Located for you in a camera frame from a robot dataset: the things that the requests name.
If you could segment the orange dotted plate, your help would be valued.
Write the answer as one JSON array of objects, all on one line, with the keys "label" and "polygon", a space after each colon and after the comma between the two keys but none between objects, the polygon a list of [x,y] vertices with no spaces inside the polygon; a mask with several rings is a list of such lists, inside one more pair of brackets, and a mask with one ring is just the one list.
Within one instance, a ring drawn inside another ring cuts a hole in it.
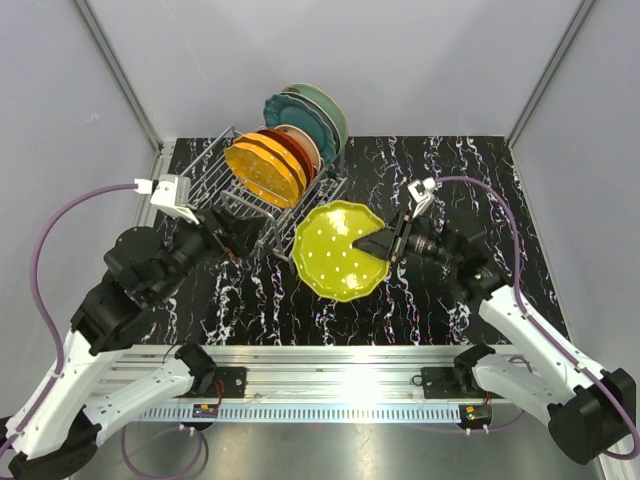
[{"label": "orange dotted plate", "polygon": [[250,143],[238,142],[224,151],[232,173],[261,200],[279,208],[292,208],[299,200],[293,174],[274,154]]}]

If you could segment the yellow dotted plate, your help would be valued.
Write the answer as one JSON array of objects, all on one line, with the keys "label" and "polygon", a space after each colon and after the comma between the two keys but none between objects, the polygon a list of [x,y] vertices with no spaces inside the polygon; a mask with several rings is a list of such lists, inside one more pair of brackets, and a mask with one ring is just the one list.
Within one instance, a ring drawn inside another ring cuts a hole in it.
[{"label": "yellow dotted plate", "polygon": [[259,134],[258,131],[241,135],[234,141],[234,144],[253,145],[256,148],[265,150],[272,155],[275,158],[275,162],[283,168],[286,168],[293,179],[294,187],[292,190],[296,194],[296,200],[299,200],[302,197],[302,194],[308,187],[306,186],[304,172],[296,158],[285,147],[280,145],[277,141]]}]

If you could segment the red brown scalloped plate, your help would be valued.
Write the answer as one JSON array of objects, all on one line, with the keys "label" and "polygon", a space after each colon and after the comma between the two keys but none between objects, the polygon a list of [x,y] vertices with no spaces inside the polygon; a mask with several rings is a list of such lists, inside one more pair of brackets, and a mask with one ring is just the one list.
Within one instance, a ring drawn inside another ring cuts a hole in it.
[{"label": "red brown scalloped plate", "polygon": [[303,146],[290,135],[276,129],[265,128],[259,130],[258,133],[277,141],[296,158],[304,172],[306,186],[309,186],[314,178],[313,164],[311,162],[311,157]]}]

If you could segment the cream plate with black flower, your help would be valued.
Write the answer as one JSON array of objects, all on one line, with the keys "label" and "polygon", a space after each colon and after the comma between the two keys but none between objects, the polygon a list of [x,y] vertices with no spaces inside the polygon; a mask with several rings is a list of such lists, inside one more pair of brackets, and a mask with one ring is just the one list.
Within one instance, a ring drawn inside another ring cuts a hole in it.
[{"label": "cream plate with black flower", "polygon": [[314,173],[317,174],[322,166],[322,158],[312,138],[302,129],[293,125],[279,125],[276,127],[276,130],[289,135],[305,148],[311,159]]}]

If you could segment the teal plate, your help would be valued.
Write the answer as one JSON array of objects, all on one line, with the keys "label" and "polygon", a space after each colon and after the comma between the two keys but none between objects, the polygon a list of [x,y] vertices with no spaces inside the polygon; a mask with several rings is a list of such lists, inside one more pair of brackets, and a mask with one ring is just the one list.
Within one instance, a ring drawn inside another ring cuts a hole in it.
[{"label": "teal plate", "polygon": [[286,93],[274,94],[264,103],[263,119],[267,128],[290,125],[301,129],[315,143],[327,165],[337,159],[339,148],[334,125],[313,102]]}]

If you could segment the green floral plate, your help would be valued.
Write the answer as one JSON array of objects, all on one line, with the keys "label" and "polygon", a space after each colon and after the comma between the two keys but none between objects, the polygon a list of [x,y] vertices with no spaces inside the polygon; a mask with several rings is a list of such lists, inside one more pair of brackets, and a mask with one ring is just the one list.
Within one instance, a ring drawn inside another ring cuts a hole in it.
[{"label": "green floral plate", "polygon": [[334,126],[334,132],[337,134],[337,150],[341,152],[348,140],[349,127],[346,117],[336,101],[326,92],[308,83],[293,83],[284,87],[281,92],[304,97],[320,107]]}]

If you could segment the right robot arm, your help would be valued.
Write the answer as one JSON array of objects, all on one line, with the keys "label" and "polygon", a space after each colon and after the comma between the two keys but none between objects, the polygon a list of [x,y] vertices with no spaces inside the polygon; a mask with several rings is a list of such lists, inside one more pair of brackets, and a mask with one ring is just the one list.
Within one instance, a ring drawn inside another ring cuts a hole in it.
[{"label": "right robot arm", "polygon": [[356,249],[381,260],[444,266],[452,296],[475,311],[523,354],[530,374],[485,344],[454,360],[453,385],[465,397],[493,393],[544,424],[559,449],[586,465],[635,430],[636,382],[581,353],[535,309],[495,264],[473,219],[450,217],[441,230],[424,217],[397,215],[363,235]]}]

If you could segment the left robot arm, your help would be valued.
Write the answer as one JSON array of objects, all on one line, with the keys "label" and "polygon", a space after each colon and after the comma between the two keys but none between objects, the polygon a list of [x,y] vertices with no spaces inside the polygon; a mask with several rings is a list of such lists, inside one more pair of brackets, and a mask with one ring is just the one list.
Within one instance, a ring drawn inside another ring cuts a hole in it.
[{"label": "left robot arm", "polygon": [[71,319],[60,360],[26,405],[1,422],[3,446],[15,452],[12,478],[65,479],[151,407],[184,394],[203,397],[218,385],[211,356],[186,343],[152,373],[90,397],[199,264],[250,255],[265,223],[215,207],[196,211],[194,221],[178,220],[171,238],[151,227],[117,238],[104,256],[105,275]]}]

